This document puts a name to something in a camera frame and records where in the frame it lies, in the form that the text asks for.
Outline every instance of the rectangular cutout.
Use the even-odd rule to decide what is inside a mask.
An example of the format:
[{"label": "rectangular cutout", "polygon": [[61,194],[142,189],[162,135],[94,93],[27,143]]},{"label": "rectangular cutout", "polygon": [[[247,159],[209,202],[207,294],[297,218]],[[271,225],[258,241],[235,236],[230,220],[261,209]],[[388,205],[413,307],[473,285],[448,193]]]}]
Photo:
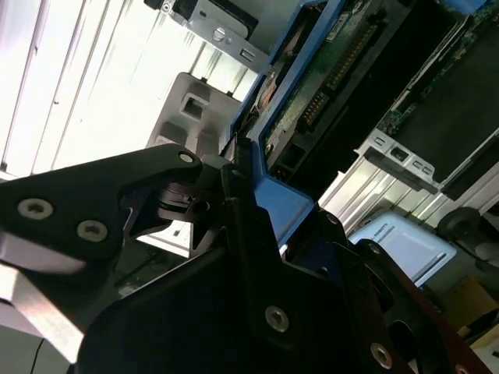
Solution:
[{"label": "rectangular cutout", "polygon": [[241,50],[241,56],[244,57],[249,62],[252,62],[253,59],[255,58],[255,55],[253,53],[244,48]]},{"label": "rectangular cutout", "polygon": [[186,102],[186,106],[184,107],[183,112],[188,116],[201,120],[201,116],[203,115],[204,104],[200,101],[196,100],[194,97],[189,97]]},{"label": "rectangular cutout", "polygon": [[393,150],[391,150],[390,154],[393,157],[395,157],[397,160],[399,160],[400,162],[404,162],[405,159],[409,156],[409,154],[407,152],[405,152],[404,150],[401,150],[397,146]]}]

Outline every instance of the metal bracket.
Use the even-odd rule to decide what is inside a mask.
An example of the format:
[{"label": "metal bracket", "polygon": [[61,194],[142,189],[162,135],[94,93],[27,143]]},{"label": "metal bracket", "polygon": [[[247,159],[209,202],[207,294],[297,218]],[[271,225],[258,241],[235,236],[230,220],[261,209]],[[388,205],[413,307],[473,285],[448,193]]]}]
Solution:
[{"label": "metal bracket", "polygon": [[[193,33],[203,38],[207,43],[214,45],[220,51],[234,58],[237,62],[254,72],[267,70],[269,64],[268,55],[253,46],[246,40],[244,25],[227,15],[227,20],[233,19],[230,24],[224,24],[221,17],[211,14],[205,2],[198,1],[189,19],[178,13],[168,10],[170,17],[179,25],[186,27]],[[172,9],[169,2],[163,7]]]}]

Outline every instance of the cardboard box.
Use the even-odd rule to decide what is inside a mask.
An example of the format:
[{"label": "cardboard box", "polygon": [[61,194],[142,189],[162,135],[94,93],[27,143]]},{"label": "cardboard box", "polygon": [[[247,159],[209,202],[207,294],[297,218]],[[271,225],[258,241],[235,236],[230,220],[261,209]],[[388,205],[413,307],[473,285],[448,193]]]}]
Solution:
[{"label": "cardboard box", "polygon": [[444,316],[455,328],[465,334],[473,330],[470,325],[481,321],[492,321],[499,310],[497,303],[475,278],[462,278],[441,298],[444,306]]}]

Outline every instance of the metal panel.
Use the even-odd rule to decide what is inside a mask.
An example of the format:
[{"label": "metal panel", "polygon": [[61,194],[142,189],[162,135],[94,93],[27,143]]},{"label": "metal panel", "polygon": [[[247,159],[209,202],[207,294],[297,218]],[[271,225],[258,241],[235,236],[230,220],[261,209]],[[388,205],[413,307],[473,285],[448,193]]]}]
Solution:
[{"label": "metal panel", "polygon": [[499,164],[461,198],[452,201],[441,193],[417,192],[361,157],[347,173],[338,176],[319,204],[335,214],[344,224],[346,232],[351,233],[380,208],[403,210],[407,217],[435,228],[447,213],[460,206],[470,206],[485,213],[497,201]]}]

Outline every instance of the black mechanical arm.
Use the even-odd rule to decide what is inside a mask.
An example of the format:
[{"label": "black mechanical arm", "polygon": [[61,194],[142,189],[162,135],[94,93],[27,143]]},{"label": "black mechanical arm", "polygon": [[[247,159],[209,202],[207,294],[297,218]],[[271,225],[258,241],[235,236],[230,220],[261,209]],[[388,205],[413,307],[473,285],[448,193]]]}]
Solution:
[{"label": "black mechanical arm", "polygon": [[[79,374],[489,372],[378,244],[353,245],[329,213],[283,260],[250,155],[246,139],[232,162],[170,144],[0,185],[3,322]],[[191,259],[118,300],[123,243],[172,220],[194,223]]]}]

